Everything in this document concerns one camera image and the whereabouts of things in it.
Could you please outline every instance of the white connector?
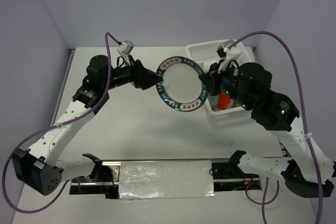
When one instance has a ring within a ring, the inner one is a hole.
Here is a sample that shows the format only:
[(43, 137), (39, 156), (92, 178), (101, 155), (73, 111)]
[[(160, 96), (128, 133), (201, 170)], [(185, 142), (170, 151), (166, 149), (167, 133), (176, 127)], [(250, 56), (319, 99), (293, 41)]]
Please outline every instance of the white connector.
[(224, 61), (220, 64), (219, 69), (218, 69), (218, 73), (225, 70), (228, 67), (231, 60), (237, 60), (238, 57), (242, 54), (242, 51), (237, 46), (234, 46), (233, 48), (228, 49), (228, 46), (231, 45), (234, 42), (233, 40), (230, 40), (230, 44), (228, 44), (227, 42), (228, 41), (226, 41), (225, 43), (221, 44), (218, 47), (218, 50), (220, 50), (220, 48), (222, 48), (224, 50), (224, 53), (225, 53)]
[(128, 55), (130, 55), (131, 51), (134, 48), (134, 44), (129, 40), (125, 40), (118, 48), (117, 52), (120, 54), (122, 58), (124, 58), (124, 62), (127, 66), (130, 65), (130, 60)]

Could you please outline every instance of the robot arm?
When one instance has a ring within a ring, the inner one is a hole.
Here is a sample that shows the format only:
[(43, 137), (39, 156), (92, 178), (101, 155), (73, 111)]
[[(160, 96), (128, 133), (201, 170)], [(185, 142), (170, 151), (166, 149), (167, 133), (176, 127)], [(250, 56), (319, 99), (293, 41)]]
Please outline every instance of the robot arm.
[[(125, 66), (113, 70), (109, 89), (131, 83), (135, 88), (146, 90), (162, 78), (153, 71), (144, 68), (140, 60), (134, 60), (129, 53), (134, 47), (125, 41), (118, 48)], [(87, 116), (70, 124), (63, 122), (79, 118), (93, 108), (102, 98), (107, 83), (108, 58), (104, 55), (94, 56), (87, 68), (87, 76), (82, 86), (72, 97), (69, 107), (55, 123), (55, 129), (45, 133), (27, 150), (17, 149), (12, 155), (16, 176), (19, 180), (43, 195), (51, 194), (62, 181), (86, 175), (92, 179), (104, 167), (102, 161), (91, 155), (83, 154), (74, 161), (59, 161), (58, 158), (77, 132), (100, 111), (108, 101), (107, 95), (100, 106)]]
[(334, 162), (323, 154), (311, 135), (304, 135), (302, 118), (293, 102), (284, 94), (270, 89), (271, 73), (257, 63), (238, 66), (235, 58), (239, 56), (239, 51), (227, 52), (227, 46), (219, 46), (217, 53), (221, 60), (212, 64), (209, 72), (201, 74), (200, 80), (211, 95), (223, 92), (245, 110), (252, 110), (251, 118), (279, 139), (291, 155), (291, 158), (261, 158), (236, 151), (229, 162), (243, 173), (284, 182), (301, 197), (318, 197), (316, 170), (306, 141), (309, 137), (321, 171), (323, 196), (329, 197), (334, 188), (330, 182), (336, 167)]

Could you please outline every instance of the red wire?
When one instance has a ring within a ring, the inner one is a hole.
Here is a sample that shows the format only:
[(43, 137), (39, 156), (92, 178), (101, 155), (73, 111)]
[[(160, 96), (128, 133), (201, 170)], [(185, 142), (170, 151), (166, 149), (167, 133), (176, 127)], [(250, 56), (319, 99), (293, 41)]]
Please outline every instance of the red wire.
[(112, 182), (113, 187), (117, 187), (117, 186), (115, 185), (115, 183), (113, 182), (113, 180), (110, 178), (110, 176), (109, 176), (107, 173), (105, 173), (105, 174), (106, 174), (106, 176), (109, 178), (109, 180)]
[(252, 183), (253, 179), (254, 179), (254, 174), (252, 174), (252, 179), (249, 180), (249, 181), (246, 181), (246, 174), (244, 175), (244, 182), (247, 182), (247, 185), (250, 184), (250, 183)]

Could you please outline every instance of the gray wall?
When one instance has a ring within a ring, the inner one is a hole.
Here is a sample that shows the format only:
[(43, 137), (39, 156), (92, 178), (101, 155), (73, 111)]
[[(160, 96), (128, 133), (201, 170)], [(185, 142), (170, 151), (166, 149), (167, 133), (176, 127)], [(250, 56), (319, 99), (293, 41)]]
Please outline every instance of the gray wall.
[[(336, 0), (281, 0), (267, 30), (280, 36), (292, 50), (303, 86), (309, 130), (325, 154), (336, 161)], [(258, 60), (273, 73), (273, 89), (294, 98), (298, 89), (285, 51), (263, 36)], [(313, 200), (316, 209), (317, 200)], [(335, 223), (336, 192), (324, 199), (323, 222)]]
[[(185, 46), (265, 29), (280, 0), (44, 0), (68, 46), (110, 31), (138, 46)], [(255, 45), (258, 38), (246, 41)]]
[[(41, 0), (0, 0), (0, 172), (14, 146), (50, 123), (68, 50)], [(7, 188), (18, 203), (22, 183), (13, 166)], [(1, 223), (14, 211), (0, 197)]]

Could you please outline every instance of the white basket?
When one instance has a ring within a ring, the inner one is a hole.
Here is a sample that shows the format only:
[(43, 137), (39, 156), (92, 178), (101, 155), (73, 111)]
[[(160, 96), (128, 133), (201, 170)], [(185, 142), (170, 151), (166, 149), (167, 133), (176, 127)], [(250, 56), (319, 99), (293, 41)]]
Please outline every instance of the white basket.
[[(185, 50), (190, 59), (198, 63), (204, 71), (208, 71), (212, 63), (219, 61), (219, 56), (216, 52), (217, 47), (227, 40), (228, 39), (192, 44), (186, 46)], [(239, 47), (239, 49), (242, 51), (242, 54), (237, 59), (239, 65), (247, 62), (256, 62), (254, 56), (247, 52), (243, 43), (238, 43), (237, 47)], [(208, 100), (206, 100), (204, 107), (208, 120), (215, 123), (223, 123), (232, 116), (236, 117), (250, 114), (249, 111), (244, 110), (240, 106), (215, 112), (211, 109)]]

